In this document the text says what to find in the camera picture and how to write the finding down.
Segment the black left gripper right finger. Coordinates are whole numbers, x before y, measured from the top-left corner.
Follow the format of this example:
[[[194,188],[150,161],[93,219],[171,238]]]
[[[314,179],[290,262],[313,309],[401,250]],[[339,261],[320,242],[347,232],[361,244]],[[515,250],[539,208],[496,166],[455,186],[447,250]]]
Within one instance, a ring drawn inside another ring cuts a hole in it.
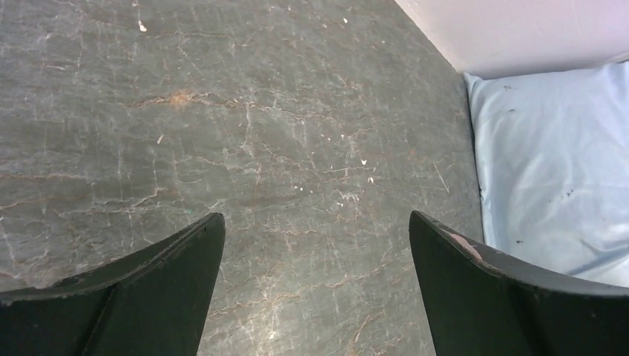
[[[569,277],[413,211],[409,242],[438,355],[626,355],[628,290]]]

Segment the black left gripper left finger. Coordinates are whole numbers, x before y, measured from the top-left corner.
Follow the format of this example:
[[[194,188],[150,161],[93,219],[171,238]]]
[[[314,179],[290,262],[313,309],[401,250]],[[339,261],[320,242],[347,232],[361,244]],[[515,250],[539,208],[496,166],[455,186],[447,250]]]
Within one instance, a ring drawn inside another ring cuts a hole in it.
[[[44,289],[1,294],[3,355],[195,355],[225,243],[213,213]]]

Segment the light blue pillowcase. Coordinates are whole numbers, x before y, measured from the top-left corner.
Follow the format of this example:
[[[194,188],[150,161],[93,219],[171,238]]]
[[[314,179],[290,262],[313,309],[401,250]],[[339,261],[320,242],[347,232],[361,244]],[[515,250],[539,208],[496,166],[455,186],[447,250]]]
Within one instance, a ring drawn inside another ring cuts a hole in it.
[[[484,242],[628,285],[628,64],[465,82]]]

